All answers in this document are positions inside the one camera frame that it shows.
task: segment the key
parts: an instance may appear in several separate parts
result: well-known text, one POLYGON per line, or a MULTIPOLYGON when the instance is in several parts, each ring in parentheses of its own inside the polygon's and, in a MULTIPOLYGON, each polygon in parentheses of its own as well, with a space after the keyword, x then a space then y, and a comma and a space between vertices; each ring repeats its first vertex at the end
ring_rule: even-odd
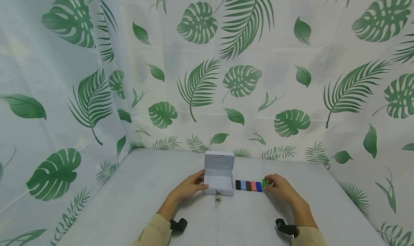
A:
POLYGON ((216 208, 215 209, 217 209, 217 207, 220 205, 220 203, 221 203, 221 191, 217 191, 217 195, 216 195, 216 197, 214 198, 214 200, 215 200, 215 203, 216 203, 216 208))

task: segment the colored block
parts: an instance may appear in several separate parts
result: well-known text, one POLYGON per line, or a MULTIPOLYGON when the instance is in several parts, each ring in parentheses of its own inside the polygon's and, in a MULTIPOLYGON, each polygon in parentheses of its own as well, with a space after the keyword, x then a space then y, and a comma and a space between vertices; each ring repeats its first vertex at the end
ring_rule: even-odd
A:
POLYGON ((251 181, 250 183, 252 184, 252 191, 258 191, 256 189, 256 181, 251 181))
POLYGON ((237 190, 240 190, 242 188, 242 185, 240 184, 240 181, 238 181, 238 180, 235 181, 235 188, 237 190))
POLYGON ((260 184, 260 182, 256 182, 256 189, 258 190, 258 192, 262 192, 262 184, 260 184))
POLYGON ((252 184, 250 181, 246 181, 246 190, 247 191, 252 191, 252 184))
POLYGON ((267 181, 265 179, 262 180, 262 187, 265 188, 269 186, 269 184, 267 183, 267 181))
POLYGON ((240 181, 241 189, 246 190, 246 181, 240 181))

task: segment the hand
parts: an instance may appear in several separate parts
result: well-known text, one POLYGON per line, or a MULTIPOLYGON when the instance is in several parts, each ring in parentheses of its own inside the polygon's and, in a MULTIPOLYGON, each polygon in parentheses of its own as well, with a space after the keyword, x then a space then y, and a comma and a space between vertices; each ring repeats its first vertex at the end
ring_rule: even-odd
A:
POLYGON ((208 189, 208 185, 200 184, 204 181, 201 177, 204 175, 205 170, 200 170, 196 174, 188 176, 180 185, 170 192, 170 196, 181 202, 184 199, 189 199, 194 196, 197 191, 208 189))
POLYGON ((282 176, 273 174, 267 175, 264 179, 267 180, 267 183, 269 184, 268 187, 264 187, 264 191, 274 195, 277 199, 280 199, 289 205, 303 200, 292 185, 282 176))

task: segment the box lid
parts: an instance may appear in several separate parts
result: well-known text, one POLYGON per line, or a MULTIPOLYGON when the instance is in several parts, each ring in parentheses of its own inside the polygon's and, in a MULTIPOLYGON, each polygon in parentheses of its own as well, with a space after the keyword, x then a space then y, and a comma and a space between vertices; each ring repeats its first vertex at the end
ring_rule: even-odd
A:
POLYGON ((220 170, 231 172, 234 166, 234 153, 228 151, 206 151, 204 168, 206 170, 220 170))

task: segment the backdrop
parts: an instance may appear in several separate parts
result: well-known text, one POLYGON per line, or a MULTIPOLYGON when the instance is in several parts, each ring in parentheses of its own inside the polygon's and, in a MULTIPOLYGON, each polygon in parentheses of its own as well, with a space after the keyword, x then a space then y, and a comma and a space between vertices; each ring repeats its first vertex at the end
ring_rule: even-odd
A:
POLYGON ((411 245, 413 4, 2 0, 0 243, 55 245, 149 147, 322 164, 411 245))

